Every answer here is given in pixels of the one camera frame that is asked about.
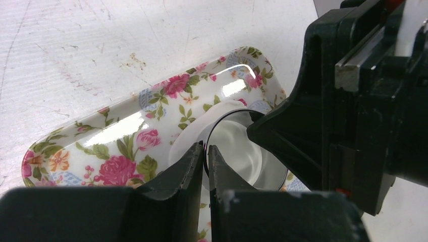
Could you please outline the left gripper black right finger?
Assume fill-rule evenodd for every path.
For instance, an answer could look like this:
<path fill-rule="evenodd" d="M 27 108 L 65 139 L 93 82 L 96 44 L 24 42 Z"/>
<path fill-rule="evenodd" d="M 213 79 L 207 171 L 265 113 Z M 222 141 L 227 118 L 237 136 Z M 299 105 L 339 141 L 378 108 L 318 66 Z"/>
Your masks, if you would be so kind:
<path fill-rule="evenodd" d="M 356 206 L 336 192 L 259 191 L 208 149 L 213 241 L 369 241 Z"/>

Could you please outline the white dough piece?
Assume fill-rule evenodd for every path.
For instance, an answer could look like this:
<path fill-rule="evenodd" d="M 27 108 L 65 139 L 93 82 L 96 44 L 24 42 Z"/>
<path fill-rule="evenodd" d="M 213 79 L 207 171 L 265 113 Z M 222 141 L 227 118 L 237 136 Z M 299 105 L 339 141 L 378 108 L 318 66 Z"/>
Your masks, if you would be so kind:
<path fill-rule="evenodd" d="M 204 140 L 204 138 L 199 139 L 199 135 L 221 116 L 230 111 L 244 108 L 246 106 L 238 100 L 227 100 L 212 106 L 206 113 L 188 125 L 174 141 L 169 151 L 168 165 L 175 164 L 195 142 Z"/>

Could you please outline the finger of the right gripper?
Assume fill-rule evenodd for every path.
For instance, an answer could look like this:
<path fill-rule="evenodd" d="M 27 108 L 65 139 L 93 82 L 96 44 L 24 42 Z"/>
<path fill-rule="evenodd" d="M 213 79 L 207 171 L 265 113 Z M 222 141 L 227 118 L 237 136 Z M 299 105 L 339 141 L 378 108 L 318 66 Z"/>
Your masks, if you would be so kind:
<path fill-rule="evenodd" d="M 325 96 L 332 83 L 333 36 L 304 42 L 299 75 L 287 99 L 248 128 L 249 138 L 272 152 L 310 190 L 326 191 Z"/>

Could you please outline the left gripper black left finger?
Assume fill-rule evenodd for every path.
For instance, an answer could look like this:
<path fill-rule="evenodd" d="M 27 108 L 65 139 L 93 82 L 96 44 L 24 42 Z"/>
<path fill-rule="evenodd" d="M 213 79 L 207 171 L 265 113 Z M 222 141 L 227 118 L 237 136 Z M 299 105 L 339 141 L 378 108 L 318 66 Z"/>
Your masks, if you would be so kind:
<path fill-rule="evenodd" d="M 138 188 L 34 187 L 1 198 L 1 241 L 196 241 L 204 147 Z"/>

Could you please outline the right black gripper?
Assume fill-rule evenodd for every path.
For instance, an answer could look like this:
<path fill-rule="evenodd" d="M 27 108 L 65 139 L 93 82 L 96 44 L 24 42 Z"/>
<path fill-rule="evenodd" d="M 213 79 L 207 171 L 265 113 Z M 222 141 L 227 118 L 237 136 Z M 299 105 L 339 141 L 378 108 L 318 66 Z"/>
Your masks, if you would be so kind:
<path fill-rule="evenodd" d="M 302 57 L 302 180 L 379 214 L 396 178 L 427 185 L 427 1 L 343 1 Z"/>

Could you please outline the floral pattern tray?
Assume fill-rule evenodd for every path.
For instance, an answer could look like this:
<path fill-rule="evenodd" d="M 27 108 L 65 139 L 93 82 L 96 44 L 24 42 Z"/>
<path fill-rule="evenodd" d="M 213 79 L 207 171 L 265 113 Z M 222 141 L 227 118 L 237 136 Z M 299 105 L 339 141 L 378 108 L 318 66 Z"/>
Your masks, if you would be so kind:
<path fill-rule="evenodd" d="M 28 187 L 136 187 L 169 167 L 175 140 L 212 106 L 235 100 L 267 113 L 285 96 L 261 51 L 241 47 L 53 131 L 25 154 L 23 181 Z"/>

